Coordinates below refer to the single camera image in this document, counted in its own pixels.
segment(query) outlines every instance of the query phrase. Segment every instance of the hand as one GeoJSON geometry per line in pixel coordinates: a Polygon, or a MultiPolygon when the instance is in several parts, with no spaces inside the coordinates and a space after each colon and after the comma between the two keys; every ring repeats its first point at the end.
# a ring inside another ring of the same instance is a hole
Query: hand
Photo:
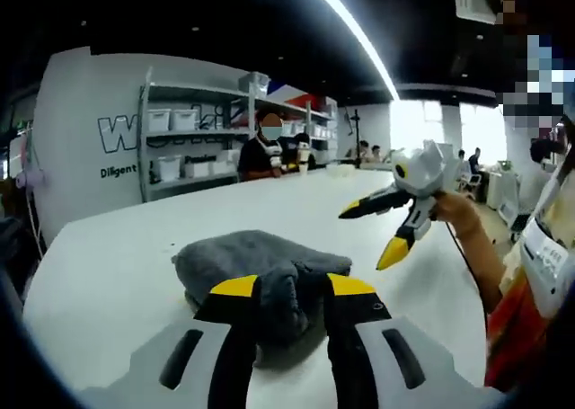
{"type": "Polygon", "coordinates": [[[444,191],[439,191],[433,196],[437,204],[431,211],[430,218],[453,225],[457,238],[463,240],[481,228],[473,203],[465,196],[444,191]]]}

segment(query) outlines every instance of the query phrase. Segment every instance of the white wall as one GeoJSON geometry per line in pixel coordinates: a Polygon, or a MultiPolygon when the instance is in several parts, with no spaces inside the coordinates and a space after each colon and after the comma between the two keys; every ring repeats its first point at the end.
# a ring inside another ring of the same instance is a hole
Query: white wall
{"type": "MultiPolygon", "coordinates": [[[[121,115],[134,119],[139,89],[149,67],[154,69],[153,81],[231,89],[237,88],[237,80],[246,74],[188,58],[91,56],[88,48],[52,56],[34,112],[34,145],[48,179],[34,193],[48,244],[70,221],[141,202],[136,172],[118,178],[101,177],[101,169],[137,164],[136,123],[118,123],[124,128],[123,145],[119,143],[115,152],[106,152],[98,119],[114,120],[121,115]]],[[[279,92],[282,100],[302,94],[293,87],[282,87],[279,92]]]]}
{"type": "MultiPolygon", "coordinates": [[[[389,150],[391,148],[389,105],[349,107],[349,115],[353,116],[356,109],[361,118],[359,121],[360,139],[365,139],[370,146],[378,144],[384,152],[389,150]]],[[[445,141],[448,144],[453,144],[453,149],[456,153],[462,146],[459,106],[442,105],[442,112],[445,141]]],[[[354,135],[348,136],[349,132],[349,125],[345,121],[345,109],[339,108],[338,157],[344,157],[346,151],[355,144],[355,125],[354,135]]],[[[526,163],[530,161],[529,147],[531,138],[536,138],[537,133],[537,129],[514,126],[510,118],[505,120],[508,159],[513,163],[518,173],[521,173],[526,163]]],[[[473,150],[465,150],[465,155],[470,156],[472,152],[473,150]]]]}

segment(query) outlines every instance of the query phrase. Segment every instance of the white shelving unit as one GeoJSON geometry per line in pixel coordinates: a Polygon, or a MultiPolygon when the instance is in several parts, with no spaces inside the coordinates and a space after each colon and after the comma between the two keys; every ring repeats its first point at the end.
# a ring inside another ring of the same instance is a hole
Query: white shelving unit
{"type": "MultiPolygon", "coordinates": [[[[157,83],[148,81],[141,88],[139,105],[138,105],[138,124],[137,124],[137,163],[140,178],[140,189],[142,192],[143,202],[152,200],[154,192],[173,189],[199,182],[209,182],[229,178],[237,180],[237,173],[220,173],[211,174],[205,177],[181,178],[172,182],[150,183],[150,163],[153,158],[149,155],[149,140],[170,140],[185,138],[225,138],[228,141],[233,139],[247,139],[255,136],[255,112],[261,107],[271,107],[283,114],[285,117],[300,118],[304,121],[305,131],[311,132],[313,123],[327,125],[332,118],[328,114],[312,111],[310,103],[306,108],[300,108],[295,105],[284,102],[276,102],[271,99],[257,98],[253,94],[244,93],[239,90],[228,90],[224,88],[209,87],[205,85],[194,84],[176,84],[176,83],[157,83]],[[224,107],[224,128],[223,129],[197,129],[188,131],[169,130],[165,132],[148,131],[147,110],[150,103],[175,102],[192,105],[213,104],[224,107]],[[232,105],[243,106],[248,112],[248,128],[231,129],[229,125],[232,105]]],[[[323,143],[329,141],[327,138],[312,137],[312,142],[323,143]]]]}

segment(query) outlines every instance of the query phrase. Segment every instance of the floor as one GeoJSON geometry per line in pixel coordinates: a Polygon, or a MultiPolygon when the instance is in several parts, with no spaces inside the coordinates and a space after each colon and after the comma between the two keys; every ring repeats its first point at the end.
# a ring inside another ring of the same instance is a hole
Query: floor
{"type": "Polygon", "coordinates": [[[490,209],[486,204],[476,203],[475,208],[487,236],[495,241],[495,250],[497,250],[498,256],[503,258],[513,246],[509,241],[509,230],[505,222],[503,222],[497,211],[490,209]]]}

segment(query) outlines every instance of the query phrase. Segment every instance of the face mask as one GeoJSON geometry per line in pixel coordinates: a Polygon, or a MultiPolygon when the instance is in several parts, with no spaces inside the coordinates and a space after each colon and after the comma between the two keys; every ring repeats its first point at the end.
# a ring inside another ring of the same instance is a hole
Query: face mask
{"type": "Polygon", "coordinates": [[[275,141],[281,137],[282,130],[281,126],[266,126],[261,128],[261,133],[268,141],[275,141]]]}

